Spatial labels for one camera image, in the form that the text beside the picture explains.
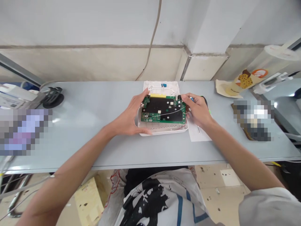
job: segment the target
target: green circuit board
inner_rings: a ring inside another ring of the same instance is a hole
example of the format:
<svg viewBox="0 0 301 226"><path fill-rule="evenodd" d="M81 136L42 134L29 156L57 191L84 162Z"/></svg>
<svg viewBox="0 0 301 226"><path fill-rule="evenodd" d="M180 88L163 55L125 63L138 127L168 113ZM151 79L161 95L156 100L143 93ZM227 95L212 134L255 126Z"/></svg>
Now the green circuit board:
<svg viewBox="0 0 301 226"><path fill-rule="evenodd" d="M141 121L162 123L186 123L186 104L181 96L151 97L146 96L142 102Z"/></svg>

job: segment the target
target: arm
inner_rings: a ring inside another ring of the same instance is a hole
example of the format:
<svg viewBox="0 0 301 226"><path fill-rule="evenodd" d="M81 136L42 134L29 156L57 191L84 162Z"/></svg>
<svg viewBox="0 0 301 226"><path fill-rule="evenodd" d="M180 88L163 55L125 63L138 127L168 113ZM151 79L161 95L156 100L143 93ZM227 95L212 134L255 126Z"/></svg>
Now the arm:
<svg viewBox="0 0 301 226"><path fill-rule="evenodd" d="M17 225L56 225L57 220L96 159L108 142L116 135L133 135L151 132L146 128L138 128L134 119L144 97L146 89L134 96L128 108L113 122L88 141L81 149L71 156L56 172L55 177L47 180L22 214Z"/></svg>
<svg viewBox="0 0 301 226"><path fill-rule="evenodd" d="M266 165L211 117L203 97L188 93L182 95L182 100L190 107L194 122L213 140L235 173L251 191L273 187L284 188Z"/></svg>

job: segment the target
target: cardboard box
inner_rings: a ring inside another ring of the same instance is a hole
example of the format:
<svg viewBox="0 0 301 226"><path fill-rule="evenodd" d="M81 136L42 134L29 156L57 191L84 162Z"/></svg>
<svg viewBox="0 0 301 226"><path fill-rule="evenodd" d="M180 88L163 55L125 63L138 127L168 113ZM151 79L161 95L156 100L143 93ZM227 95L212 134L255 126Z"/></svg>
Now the cardboard box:
<svg viewBox="0 0 301 226"><path fill-rule="evenodd" d="M104 193L106 194L99 175L88 180L75 192L75 202L82 226L97 225L104 210L100 198L104 197Z"/></svg>

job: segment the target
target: gray table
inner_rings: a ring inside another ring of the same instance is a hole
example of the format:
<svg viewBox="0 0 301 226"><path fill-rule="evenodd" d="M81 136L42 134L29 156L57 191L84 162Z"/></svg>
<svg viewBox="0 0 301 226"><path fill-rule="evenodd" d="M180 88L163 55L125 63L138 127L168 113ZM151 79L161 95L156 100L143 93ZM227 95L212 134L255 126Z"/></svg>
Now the gray table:
<svg viewBox="0 0 301 226"><path fill-rule="evenodd" d="M58 82L64 102L53 109L59 119L44 133L31 156L18 156L8 173L56 171L104 125L115 119L133 95L142 92L143 82ZM301 153L280 128L268 125L272 142L250 141L234 122L232 98L216 93L213 81L179 82L181 93L204 95L213 118L262 161L301 160ZM247 91L245 99L255 100ZM158 136L117 136L103 150L92 170L225 163L212 141L191 142L189 133Z"/></svg>

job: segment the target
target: hand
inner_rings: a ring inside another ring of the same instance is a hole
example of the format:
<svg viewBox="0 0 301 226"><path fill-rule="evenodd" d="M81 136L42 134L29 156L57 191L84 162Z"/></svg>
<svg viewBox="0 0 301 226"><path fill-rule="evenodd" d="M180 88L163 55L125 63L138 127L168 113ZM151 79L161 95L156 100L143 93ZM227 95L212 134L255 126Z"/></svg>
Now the hand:
<svg viewBox="0 0 301 226"><path fill-rule="evenodd" d="M209 113L209 109L203 97L192 93L183 94L181 97L187 105L186 108L190 108L195 124L201 128L204 128L205 126L214 122L214 119Z"/></svg>
<svg viewBox="0 0 301 226"><path fill-rule="evenodd" d="M113 122L107 126L114 135L134 135L137 133L146 133L152 135L151 131L147 128L138 128L135 125L135 117L143 99L149 94L146 88L141 94L132 98L127 109L121 113Z"/></svg>

